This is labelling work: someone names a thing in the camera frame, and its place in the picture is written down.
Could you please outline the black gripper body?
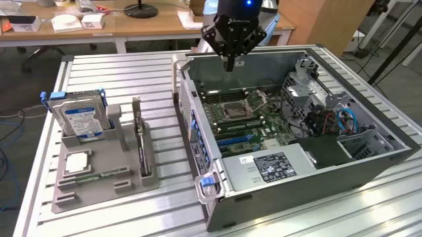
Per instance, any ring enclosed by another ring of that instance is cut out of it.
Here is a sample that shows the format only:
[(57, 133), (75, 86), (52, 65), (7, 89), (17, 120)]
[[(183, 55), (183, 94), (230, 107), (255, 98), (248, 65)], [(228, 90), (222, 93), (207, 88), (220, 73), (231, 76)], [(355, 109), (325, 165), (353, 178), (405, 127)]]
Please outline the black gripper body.
[(226, 43), (236, 40), (238, 29), (259, 26), (260, 0), (219, 0), (214, 25)]

